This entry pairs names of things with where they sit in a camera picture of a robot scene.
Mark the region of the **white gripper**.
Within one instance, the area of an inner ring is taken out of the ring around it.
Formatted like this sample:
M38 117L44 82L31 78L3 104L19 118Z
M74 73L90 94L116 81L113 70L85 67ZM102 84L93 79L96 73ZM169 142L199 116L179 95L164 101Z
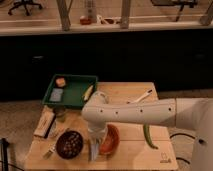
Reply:
M88 133L91 139L103 141L107 135L108 128L105 124L89 123Z

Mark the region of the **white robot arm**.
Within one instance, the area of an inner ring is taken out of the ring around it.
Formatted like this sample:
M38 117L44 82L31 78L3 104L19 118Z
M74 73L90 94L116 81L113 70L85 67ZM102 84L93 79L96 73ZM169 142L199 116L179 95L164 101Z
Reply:
M82 108L92 139L105 136L108 122L176 127L196 132L190 171L213 171L213 98L170 98L110 104L96 91Z

